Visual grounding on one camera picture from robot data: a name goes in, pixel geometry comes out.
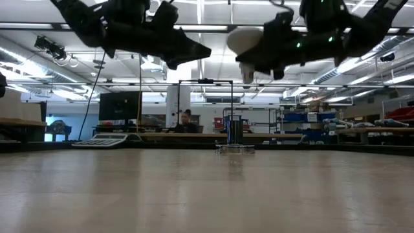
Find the cable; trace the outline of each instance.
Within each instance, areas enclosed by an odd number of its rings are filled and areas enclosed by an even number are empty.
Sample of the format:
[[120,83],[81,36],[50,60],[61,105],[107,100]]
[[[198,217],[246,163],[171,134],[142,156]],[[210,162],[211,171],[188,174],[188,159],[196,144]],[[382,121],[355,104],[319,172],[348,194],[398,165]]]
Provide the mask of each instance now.
[[295,13],[295,11],[292,8],[290,8],[289,6],[285,6],[285,0],[281,0],[280,4],[275,3],[274,0],[269,0],[269,2],[276,7],[281,7],[288,10],[291,14]]
[[91,95],[89,96],[88,106],[86,107],[85,118],[83,118],[82,127],[80,128],[78,140],[80,140],[80,137],[82,135],[82,130],[83,130],[83,127],[85,125],[86,118],[88,117],[89,106],[91,106],[91,100],[92,100],[93,91],[95,90],[96,83],[98,83],[99,75],[101,74],[101,70],[102,70],[102,65],[104,65],[105,55],[106,55],[106,52],[103,54],[102,63],[101,63],[101,66],[99,67],[99,71],[98,71],[98,75],[96,76],[95,83],[93,84],[92,91],[91,91]]
[[140,92],[138,95],[138,119],[136,121],[136,131],[138,132],[139,127],[141,127],[142,125],[142,110],[141,110],[141,105],[142,105],[142,69],[141,69],[141,62],[142,62],[142,55],[140,54],[139,56],[139,76],[140,76]]

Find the fluorescent light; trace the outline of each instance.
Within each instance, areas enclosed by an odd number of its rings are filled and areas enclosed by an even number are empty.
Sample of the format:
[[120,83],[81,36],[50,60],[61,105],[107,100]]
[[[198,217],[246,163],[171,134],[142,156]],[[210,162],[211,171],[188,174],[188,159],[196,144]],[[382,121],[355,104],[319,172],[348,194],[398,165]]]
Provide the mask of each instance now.
[[348,98],[349,96],[339,96],[339,97],[334,97],[334,98],[330,98],[327,100],[327,102],[338,102],[341,100],[345,100],[346,98]]
[[396,83],[411,80],[413,78],[414,78],[414,75],[412,75],[412,74],[404,75],[404,76],[400,76],[400,77],[397,77],[397,78],[393,78],[392,80],[388,80],[388,81],[384,82],[384,84],[386,84],[386,85],[396,84]]
[[144,62],[144,64],[141,65],[141,69],[144,71],[161,71],[162,67],[151,62]]
[[50,23],[0,23],[0,28],[53,29]]
[[354,80],[354,81],[350,82],[348,85],[355,85],[355,84],[358,84],[358,83],[362,83],[362,82],[364,82],[368,79],[369,79],[369,77],[362,77],[362,78],[359,78],[357,80]]
[[63,29],[71,29],[71,26],[67,25],[67,24],[61,24],[60,25]]
[[85,100],[86,99],[85,97],[79,94],[72,93],[70,91],[56,90],[56,91],[53,91],[53,93],[60,97],[68,98],[69,100]]
[[9,50],[6,50],[2,47],[0,47],[0,51],[8,54],[9,56],[12,56],[13,58],[15,58],[16,60],[21,62],[21,64],[19,64],[19,65],[16,65],[14,63],[4,63],[7,66],[14,67],[16,69],[24,71],[27,74],[36,75],[36,76],[37,75],[44,76],[47,73],[47,72],[45,72],[45,70],[42,67],[40,67],[39,65],[37,65],[33,61],[30,61],[30,60],[28,60],[27,58],[25,58],[23,56],[20,56],[20,55],[14,53],[14,52],[10,52]]
[[371,93],[371,92],[373,92],[373,90],[370,90],[370,91],[364,91],[364,92],[362,92],[362,93],[359,93],[359,94],[354,95],[354,97],[361,97],[361,96],[366,95],[366,94],[369,94],[369,93]]
[[306,98],[306,99],[303,101],[303,103],[311,102],[311,101],[313,101],[313,100],[314,100],[313,98]]
[[174,28],[182,28],[183,30],[227,30],[227,26],[220,25],[174,25]]
[[211,55],[206,61],[212,63],[236,63],[235,55]]
[[389,30],[388,30],[388,33],[396,33],[396,32],[398,32],[400,29],[398,29],[398,28],[390,28]]
[[30,93],[30,91],[28,91],[27,89],[20,87],[19,85],[15,85],[15,84],[10,84],[9,86],[7,86],[7,88],[15,90],[15,91],[20,91],[22,93]]
[[[231,93],[206,93],[206,96],[212,96],[212,97],[224,97],[224,96],[231,96]],[[233,93],[234,97],[242,96],[243,93]]]
[[33,81],[32,79],[27,78],[27,77],[25,77],[21,74],[18,74],[18,73],[13,72],[13,71],[6,70],[6,69],[1,68],[1,67],[0,67],[0,71],[1,71],[1,73],[3,73],[4,76],[6,76],[7,80],[30,80],[30,81]]
[[263,30],[263,26],[238,26],[237,28],[258,28],[260,30]]
[[354,69],[355,67],[361,65],[360,58],[351,58],[344,63],[342,63],[336,70],[340,73],[344,73]]

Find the ceiling light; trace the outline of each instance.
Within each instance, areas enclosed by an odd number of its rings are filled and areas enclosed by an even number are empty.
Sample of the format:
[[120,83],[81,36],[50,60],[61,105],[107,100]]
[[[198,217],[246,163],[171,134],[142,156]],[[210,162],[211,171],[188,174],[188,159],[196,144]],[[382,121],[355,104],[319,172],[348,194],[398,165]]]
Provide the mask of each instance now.
[[174,25],[175,29],[183,30],[222,30],[227,31],[227,26],[220,25]]
[[311,102],[311,101],[313,101],[313,100],[314,100],[314,98],[306,98],[306,99],[303,101],[303,103]]
[[349,96],[339,96],[339,97],[334,97],[334,98],[330,98],[327,100],[327,102],[338,102],[341,100],[345,100],[346,98],[348,98]]
[[34,63],[33,61],[28,60],[27,58],[20,56],[14,52],[10,52],[9,50],[6,50],[2,47],[0,47],[0,51],[4,52],[6,54],[8,54],[9,56],[12,56],[13,58],[15,58],[16,60],[20,61],[21,64],[16,65],[14,63],[5,63],[7,64],[7,66],[15,66],[16,69],[19,69],[21,71],[24,71],[27,74],[31,74],[31,75],[46,75],[46,71],[45,69],[43,69],[42,67],[40,67],[39,65],[37,65],[36,63]]
[[410,75],[404,75],[404,76],[400,76],[397,78],[393,78],[392,80],[388,80],[386,82],[384,82],[384,84],[386,85],[392,85],[392,84],[396,84],[396,83],[400,83],[400,82],[405,82],[408,80],[411,80],[414,78],[414,75],[410,74]]
[[236,63],[235,57],[235,55],[211,55],[206,60],[212,63]]
[[0,67],[0,72],[3,73],[4,76],[6,76],[7,80],[30,80],[30,81],[33,81],[32,79],[24,77],[21,74],[18,74],[18,73],[13,72],[13,71],[6,70],[6,69],[1,68],[1,67]]
[[366,95],[366,94],[371,93],[371,92],[373,92],[373,90],[364,91],[362,93],[359,93],[359,94],[354,95],[354,97],[361,97],[361,96]]
[[389,30],[388,30],[388,33],[396,33],[396,32],[398,32],[400,29],[398,29],[398,28],[390,28]]
[[7,88],[11,89],[11,90],[15,90],[15,91],[20,91],[22,93],[29,93],[30,91],[28,91],[27,89],[20,87],[19,85],[15,85],[15,84],[10,84],[9,86],[7,86]]
[[351,58],[344,63],[342,63],[336,70],[339,73],[344,73],[347,71],[350,71],[351,69],[354,69],[355,67],[361,65],[361,59],[360,58]]
[[62,27],[62,29],[71,29],[71,26],[67,25],[67,24],[61,24],[60,25]]
[[85,97],[83,97],[79,94],[72,93],[70,91],[56,90],[53,93],[60,96],[60,97],[67,98],[69,100],[85,100],[86,99]]
[[0,28],[53,29],[50,23],[0,23]]
[[350,82],[348,85],[355,85],[355,84],[358,84],[358,83],[362,83],[362,82],[364,82],[368,79],[369,79],[369,77],[362,77],[362,78],[359,78],[357,80],[354,80],[354,81]]

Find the computer monitor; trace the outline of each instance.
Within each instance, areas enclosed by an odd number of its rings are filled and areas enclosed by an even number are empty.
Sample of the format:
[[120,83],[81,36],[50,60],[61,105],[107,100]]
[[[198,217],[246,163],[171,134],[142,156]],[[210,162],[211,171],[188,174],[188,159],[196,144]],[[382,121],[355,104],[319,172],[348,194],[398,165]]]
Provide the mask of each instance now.
[[126,125],[128,120],[138,119],[141,112],[142,93],[139,91],[102,93],[100,96],[99,120],[125,120]]

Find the person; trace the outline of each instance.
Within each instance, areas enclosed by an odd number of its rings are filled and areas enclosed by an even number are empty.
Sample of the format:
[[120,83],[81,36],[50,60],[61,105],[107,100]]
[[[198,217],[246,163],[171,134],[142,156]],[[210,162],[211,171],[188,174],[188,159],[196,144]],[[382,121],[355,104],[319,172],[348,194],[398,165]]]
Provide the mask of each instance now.
[[177,125],[174,132],[176,133],[198,133],[198,127],[191,123],[191,110],[187,109],[181,113],[182,124]]

